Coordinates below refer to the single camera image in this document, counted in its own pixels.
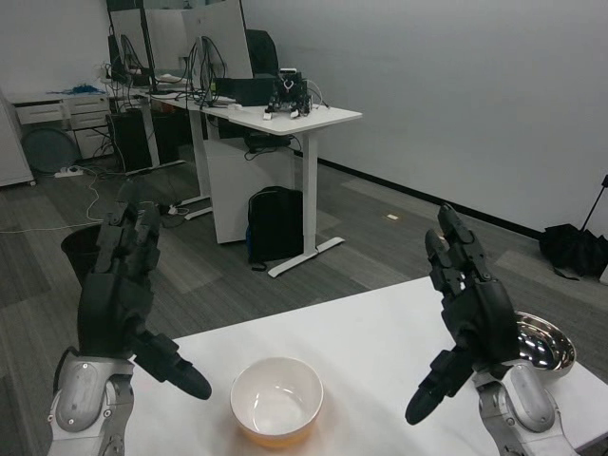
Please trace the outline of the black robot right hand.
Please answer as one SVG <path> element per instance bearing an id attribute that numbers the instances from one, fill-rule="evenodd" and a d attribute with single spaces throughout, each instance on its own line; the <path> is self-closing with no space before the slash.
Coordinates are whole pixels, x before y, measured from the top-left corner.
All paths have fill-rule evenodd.
<path id="1" fill-rule="evenodd" d="M 425 420 L 445 397 L 453 397 L 475 371 L 516 359 L 518 327 L 502 282 L 491 274 L 485 251 L 447 203 L 438 221 L 443 233 L 425 235 L 429 277 L 441 293 L 443 322 L 455 346 L 441 351 L 405 412 L 413 426 Z"/>

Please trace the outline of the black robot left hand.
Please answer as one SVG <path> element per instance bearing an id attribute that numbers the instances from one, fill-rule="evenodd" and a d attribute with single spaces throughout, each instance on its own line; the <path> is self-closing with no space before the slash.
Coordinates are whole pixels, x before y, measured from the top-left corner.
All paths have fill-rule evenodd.
<path id="1" fill-rule="evenodd" d="M 82 288 L 77 333 L 83 355 L 129 360 L 159 382 L 207 400 L 209 381 L 179 354 L 179 345 L 146 328 L 154 300 L 150 273 L 160 259 L 161 218 L 154 203 L 140 201 L 140 186 L 120 188 L 101 224 L 94 265 Z"/>

